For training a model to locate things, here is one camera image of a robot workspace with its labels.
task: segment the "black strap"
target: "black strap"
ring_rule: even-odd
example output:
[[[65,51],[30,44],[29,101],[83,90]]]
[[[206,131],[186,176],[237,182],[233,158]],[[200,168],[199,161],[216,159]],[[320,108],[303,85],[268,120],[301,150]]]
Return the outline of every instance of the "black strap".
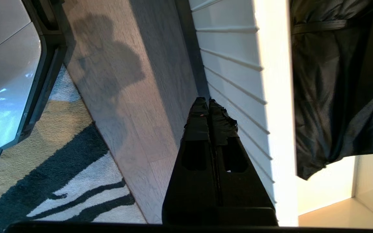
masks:
[[[347,28],[349,25],[351,25],[351,23],[346,19],[300,24],[293,27],[292,34],[337,30]]]

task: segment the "wooden floor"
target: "wooden floor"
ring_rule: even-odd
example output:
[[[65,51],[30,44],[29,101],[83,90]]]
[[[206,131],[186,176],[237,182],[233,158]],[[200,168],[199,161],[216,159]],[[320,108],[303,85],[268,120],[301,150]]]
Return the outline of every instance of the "wooden floor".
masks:
[[[65,0],[65,63],[149,223],[197,91],[171,0]]]

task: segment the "black jacket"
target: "black jacket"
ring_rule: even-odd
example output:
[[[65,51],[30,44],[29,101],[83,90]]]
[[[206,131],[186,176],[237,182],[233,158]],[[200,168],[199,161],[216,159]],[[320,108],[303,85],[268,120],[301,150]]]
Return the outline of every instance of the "black jacket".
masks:
[[[298,176],[373,153],[373,0],[293,0]]]

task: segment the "black and white rug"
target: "black and white rug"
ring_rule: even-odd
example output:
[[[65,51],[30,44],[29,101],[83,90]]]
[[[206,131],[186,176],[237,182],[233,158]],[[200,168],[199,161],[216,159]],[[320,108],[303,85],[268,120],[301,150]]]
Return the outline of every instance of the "black and white rug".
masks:
[[[64,75],[32,135],[1,155],[0,232],[24,220],[146,223]]]

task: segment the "rug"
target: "rug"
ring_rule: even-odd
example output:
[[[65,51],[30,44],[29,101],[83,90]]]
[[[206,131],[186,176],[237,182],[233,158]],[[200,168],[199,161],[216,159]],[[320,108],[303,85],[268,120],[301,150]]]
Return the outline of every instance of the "rug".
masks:
[[[0,232],[23,220],[146,223],[64,67],[31,136],[0,158]]]

